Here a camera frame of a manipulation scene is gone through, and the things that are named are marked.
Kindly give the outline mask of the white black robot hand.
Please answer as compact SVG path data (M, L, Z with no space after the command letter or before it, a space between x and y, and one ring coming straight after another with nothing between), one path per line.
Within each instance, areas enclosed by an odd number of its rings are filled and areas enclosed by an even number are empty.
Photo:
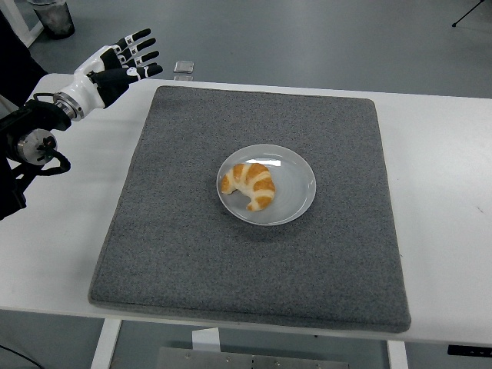
M146 28L101 47L75 70L72 83L55 93L55 105L80 121L96 108L112 105L131 84L161 73L155 61L159 52L148 50L156 42L150 34Z

